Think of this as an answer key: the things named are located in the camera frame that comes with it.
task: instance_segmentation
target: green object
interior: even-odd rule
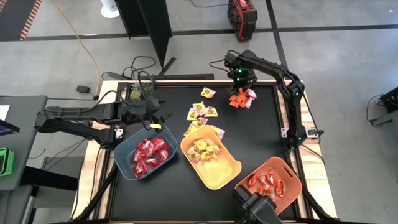
[[[0,177],[12,173],[14,165],[14,153],[8,148],[0,149]]]

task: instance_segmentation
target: wooden frame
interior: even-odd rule
[[[99,97],[101,98],[107,91],[110,90],[117,90],[119,82],[124,82],[124,81],[104,81],[101,87],[101,93]],[[231,83],[231,80],[159,80],[157,81],[158,83],[176,83],[176,82],[181,82],[181,83],[195,83],[195,82],[225,82],[225,83]],[[274,80],[259,80],[258,82],[275,82]],[[280,111],[282,113],[282,120],[284,123],[285,127],[288,127],[287,123],[287,114],[286,114],[286,109],[285,109],[285,101],[282,97],[282,95],[278,92],[278,97],[279,97],[279,104],[280,104]],[[105,98],[102,100],[101,103],[111,103],[114,102],[116,98],[115,93],[110,93],[105,96]],[[305,103],[304,99],[301,101],[301,111],[302,111],[302,123],[306,127],[313,127],[313,120],[310,116],[310,113],[308,111],[308,105]],[[101,125],[98,123],[93,124],[94,128],[98,129],[103,129],[103,128],[108,128],[108,126]],[[317,140],[311,140],[308,139],[304,142],[306,146],[309,148],[313,149],[315,152],[319,153],[321,155],[321,150],[320,146],[317,142]],[[76,208],[76,213],[75,217],[79,216],[79,214],[83,211],[83,209],[88,205],[90,202],[90,195],[91,195],[91,188],[93,187],[93,175],[94,175],[94,170],[96,169],[96,176],[95,176],[95,181],[94,181],[94,187],[93,187],[93,194],[98,189],[98,184],[100,182],[100,176],[101,176],[101,171],[104,163],[104,153],[105,151],[102,150],[99,152],[99,158],[97,162],[97,166],[95,166],[95,160],[96,160],[96,155],[98,153],[98,150],[100,149],[100,146],[95,142],[95,141],[89,141],[87,145],[87,151],[85,155],[85,161],[83,163],[83,167],[81,170],[81,176],[79,179],[79,199],[78,199],[78,205]],[[327,214],[331,215],[332,217],[337,217],[336,215],[336,210],[335,210],[335,205],[333,203],[333,197],[331,195],[330,187],[329,187],[329,181],[328,177],[326,175],[326,170],[325,167],[323,166],[322,161],[314,154],[309,152],[306,148],[300,147],[300,155],[301,155],[301,160],[304,168],[304,173],[305,173],[305,179],[307,182],[307,187],[315,200],[321,205],[321,207],[324,209],[324,211],[327,212]],[[297,171],[297,167],[295,166],[296,164],[296,158],[293,153],[290,154],[290,158],[292,160],[294,169]],[[111,153],[111,156],[109,158],[109,166],[107,173],[109,173],[111,167],[113,164],[113,152]],[[108,202],[108,197],[109,197],[109,187],[107,188],[106,192],[103,195],[101,205],[100,205],[100,210],[99,210],[99,217],[98,218],[105,218],[106,216],[106,205]],[[299,209],[300,213],[302,214],[303,218],[305,217],[306,211],[304,207],[304,202],[303,202],[303,197],[302,195],[298,198],[298,204],[299,204]]]

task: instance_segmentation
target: yellow cable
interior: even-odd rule
[[[70,24],[68,18],[64,15],[64,13],[63,13],[63,12],[61,11],[61,9],[58,7],[57,3],[55,3],[55,0],[51,0],[51,1],[52,1],[52,4],[55,6],[55,8],[57,8],[57,10],[58,10],[58,12],[61,14],[61,16],[62,16],[62,17],[66,20],[66,22],[69,24],[70,28],[73,30],[73,32],[75,33],[77,39],[79,40],[79,43],[80,43],[81,47],[83,47],[83,48],[87,51],[88,55],[91,57],[91,59],[92,59],[94,65],[95,65],[95,69],[96,69],[96,72],[97,72],[97,87],[96,87],[96,89],[95,89],[95,95],[98,96],[98,87],[100,86],[100,70],[98,69],[98,65],[97,65],[97,63],[95,62],[95,59],[94,59],[93,55],[90,53],[90,51],[88,51],[88,49],[87,49],[87,48],[83,45],[83,43],[81,42],[81,40],[80,40],[80,38],[79,38],[79,35],[77,34],[76,30],[73,28],[72,24]]]

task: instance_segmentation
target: black tabletop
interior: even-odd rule
[[[213,99],[200,96],[203,88],[157,88],[155,97],[167,102],[157,114],[173,113],[166,126],[175,136],[177,155],[144,180],[129,181],[118,174],[114,190],[112,221],[225,221],[236,220],[238,204],[232,197],[234,186],[272,156],[280,156],[283,145],[280,137],[279,115],[273,86],[256,88],[258,99],[250,109],[229,105],[224,87]],[[204,101],[217,109],[218,117],[208,124],[224,129],[223,144],[231,155],[242,163],[241,173],[219,190],[210,190],[199,178],[180,149],[180,142],[190,121],[187,114],[192,103]],[[128,136],[142,129],[142,125],[128,127]],[[292,219],[292,206],[280,217]]]
[[[0,105],[10,105],[6,121],[20,129],[19,133],[0,136],[0,147],[6,147],[15,154],[12,174],[0,177],[0,190],[13,190],[19,185],[36,136],[37,113],[46,103],[46,96],[0,97]]]

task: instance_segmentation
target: orange bowl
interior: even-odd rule
[[[198,161],[198,163],[191,161],[187,152],[193,147],[193,142],[199,139],[211,141],[221,149],[217,159],[211,159],[211,161]],[[236,161],[232,157],[217,137],[215,130],[209,125],[204,125],[185,137],[181,141],[181,150],[206,187],[212,190],[222,188],[242,170],[241,162]]]
[[[300,194],[302,190],[302,185],[300,179],[294,174],[292,169],[286,164],[286,162],[279,157],[271,157],[267,162],[263,163],[255,171],[249,174],[245,179],[236,184],[235,189],[239,185],[243,185],[247,188],[250,193],[254,194],[257,191],[257,186],[260,184],[259,181],[254,187],[249,189],[248,181],[253,174],[257,176],[265,175],[269,171],[273,170],[275,178],[281,180],[284,183],[284,196],[276,197],[275,212],[277,215],[281,213],[285,208],[287,208]]]

